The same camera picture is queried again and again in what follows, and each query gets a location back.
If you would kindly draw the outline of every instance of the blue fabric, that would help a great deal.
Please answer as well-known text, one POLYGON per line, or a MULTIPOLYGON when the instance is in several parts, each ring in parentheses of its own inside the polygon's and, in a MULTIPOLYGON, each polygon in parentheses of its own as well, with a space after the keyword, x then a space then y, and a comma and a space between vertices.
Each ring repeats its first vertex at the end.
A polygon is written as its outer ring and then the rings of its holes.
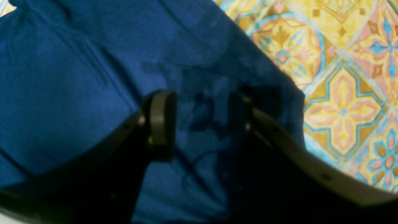
POLYGON ((241 140, 226 126, 232 91, 246 87, 304 145, 303 93, 211 0, 10 3, 17 9, 0 18, 0 187, 86 152, 160 88, 178 94, 178 150, 150 165, 134 222, 228 218, 220 176, 234 179, 241 140))

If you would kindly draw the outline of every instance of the patterned tile floor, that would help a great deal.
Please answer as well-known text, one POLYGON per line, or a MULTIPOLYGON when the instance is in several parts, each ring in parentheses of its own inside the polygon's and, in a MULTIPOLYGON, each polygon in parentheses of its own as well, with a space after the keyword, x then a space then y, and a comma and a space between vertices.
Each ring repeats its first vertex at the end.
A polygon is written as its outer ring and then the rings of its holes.
POLYGON ((306 94, 307 149, 397 193, 398 0, 214 1, 306 94))

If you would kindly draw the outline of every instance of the blue shirt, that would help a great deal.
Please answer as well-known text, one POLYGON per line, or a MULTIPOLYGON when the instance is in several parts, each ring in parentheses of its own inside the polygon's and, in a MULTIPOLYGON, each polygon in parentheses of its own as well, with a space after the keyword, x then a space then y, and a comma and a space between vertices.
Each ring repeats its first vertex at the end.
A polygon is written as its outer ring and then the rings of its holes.
POLYGON ((177 154, 149 166, 134 222, 228 217, 219 169, 233 176, 241 140, 226 125, 233 91, 249 89, 304 145, 304 94, 211 0, 10 3, 17 9, 0 18, 0 187, 78 157, 160 88, 178 95, 177 154))

